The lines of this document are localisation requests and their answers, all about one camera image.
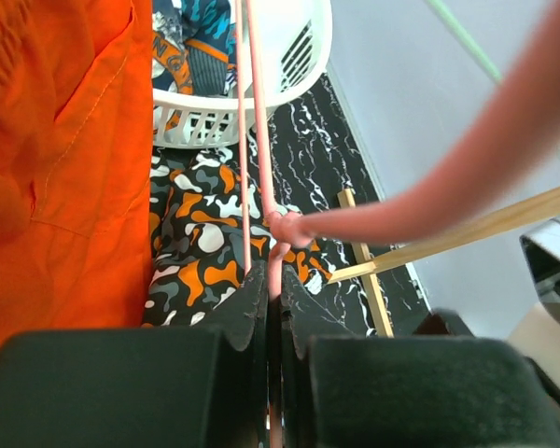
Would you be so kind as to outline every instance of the white laundry basket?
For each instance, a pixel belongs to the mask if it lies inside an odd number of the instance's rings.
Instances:
[[[326,69],[332,38],[331,7],[329,0],[258,0],[258,12],[269,118],[278,106],[311,89]],[[250,67],[248,32],[244,35],[244,60]],[[242,73],[248,86],[245,114],[249,129],[255,124],[252,76],[250,69]],[[206,98],[154,89],[153,101],[154,113],[158,110],[154,114],[156,146],[225,147],[239,140],[236,91],[231,97]],[[178,124],[166,130],[174,112]]]

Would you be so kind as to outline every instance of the orange fabric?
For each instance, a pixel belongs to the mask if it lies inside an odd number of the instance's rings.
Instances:
[[[150,14],[144,0],[0,0],[0,344],[140,323]]]
[[[178,271],[178,278],[185,279],[190,289],[190,294],[187,297],[187,306],[193,306],[193,303],[203,294],[203,285],[199,280],[199,272],[197,271],[198,267],[199,261],[189,263]]]
[[[220,283],[223,281],[229,281],[236,287],[241,285],[239,282],[239,273],[238,273],[239,265],[236,261],[231,260],[229,263],[223,267],[222,269],[218,269],[215,266],[210,266],[209,268],[205,269],[205,273],[203,273],[203,280],[208,285],[215,285],[216,283]]]

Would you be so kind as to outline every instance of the black and white marble floor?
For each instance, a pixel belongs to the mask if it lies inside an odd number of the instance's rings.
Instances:
[[[355,191],[357,203],[377,201],[376,190],[343,110],[326,75],[302,98],[279,107],[270,121],[273,176],[278,202],[303,213],[338,207],[337,194]],[[250,170],[258,178],[257,144],[250,143]],[[374,255],[386,249],[372,250]],[[328,244],[327,260],[337,269],[355,263],[350,245]],[[380,274],[395,334],[411,334],[427,314],[405,267]],[[324,287],[315,297],[329,315],[358,334],[371,334],[371,314],[358,279]]]

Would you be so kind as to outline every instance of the pink stick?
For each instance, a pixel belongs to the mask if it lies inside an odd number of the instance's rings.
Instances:
[[[276,211],[273,197],[272,161],[270,157],[270,136],[268,135],[268,117],[265,109],[263,90],[263,71],[261,68],[261,48],[259,42],[259,22],[256,1],[246,0],[249,18],[249,41],[251,46],[251,70],[253,72],[253,90],[255,93],[255,121],[257,123],[257,140],[259,153],[259,183],[261,185],[261,202],[263,215],[269,217]],[[280,292],[282,290],[282,260],[290,246],[278,243],[270,252],[268,261],[268,289],[270,294],[272,319],[270,329],[271,347],[269,361],[269,401],[270,401],[270,446],[282,448],[282,394],[280,381],[282,378],[280,364]]]
[[[243,56],[243,3],[236,0],[236,76],[239,91],[239,161],[241,164],[241,206],[243,208],[243,252],[245,258],[245,276],[251,270],[251,229],[249,223],[249,190],[246,156],[246,123],[245,123],[245,80],[242,76],[244,66]]]

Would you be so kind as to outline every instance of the light blue wall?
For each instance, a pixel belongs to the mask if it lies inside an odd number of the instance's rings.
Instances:
[[[419,180],[478,114],[494,85],[422,0],[331,0],[330,74],[389,197]],[[547,0],[447,0],[500,70],[510,69]],[[560,185],[552,159],[498,206]],[[520,231],[414,264],[430,306],[476,333],[507,337],[537,300]]]

